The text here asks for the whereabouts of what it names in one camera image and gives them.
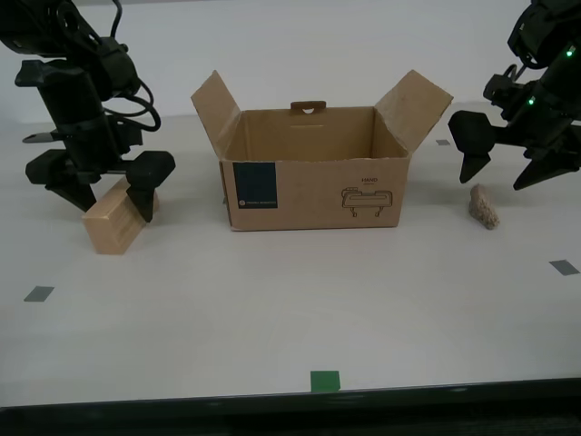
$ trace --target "wooden block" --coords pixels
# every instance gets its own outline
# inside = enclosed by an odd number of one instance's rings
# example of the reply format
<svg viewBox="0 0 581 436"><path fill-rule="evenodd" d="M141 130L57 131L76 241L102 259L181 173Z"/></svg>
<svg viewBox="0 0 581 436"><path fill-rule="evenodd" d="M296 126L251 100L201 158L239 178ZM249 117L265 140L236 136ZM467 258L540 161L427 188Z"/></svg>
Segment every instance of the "wooden block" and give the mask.
<svg viewBox="0 0 581 436"><path fill-rule="evenodd" d="M125 178L107 192L83 215L83 224L99 254L123 254L147 224L127 196ZM153 211L159 209L157 193Z"/></svg>
<svg viewBox="0 0 581 436"><path fill-rule="evenodd" d="M481 184L477 184L470 191L468 211L489 230L496 229L500 224L497 211L488 197L487 190Z"/></svg>

